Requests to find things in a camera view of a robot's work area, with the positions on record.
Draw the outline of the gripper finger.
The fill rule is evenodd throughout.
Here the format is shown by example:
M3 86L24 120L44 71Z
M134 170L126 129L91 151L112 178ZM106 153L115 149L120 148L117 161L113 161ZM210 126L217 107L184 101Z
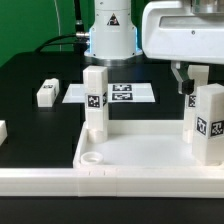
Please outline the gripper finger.
M178 82L178 92L184 95L190 95L194 92L195 81L189 77L188 67L189 65L185 62L171 62L171 70Z

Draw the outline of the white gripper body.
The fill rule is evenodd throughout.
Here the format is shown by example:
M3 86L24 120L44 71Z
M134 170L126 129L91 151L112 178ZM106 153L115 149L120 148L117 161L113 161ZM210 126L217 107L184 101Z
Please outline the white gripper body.
M224 0L150 1L142 48L152 59L224 64Z

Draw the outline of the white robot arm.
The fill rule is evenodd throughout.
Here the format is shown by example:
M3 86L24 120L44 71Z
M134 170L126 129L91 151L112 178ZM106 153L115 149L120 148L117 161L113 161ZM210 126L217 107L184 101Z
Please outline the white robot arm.
M169 60L181 94L194 91L184 62L224 64L224 0L151 0L142 26L131 21L131 0L94 0L87 57L110 64L144 54Z

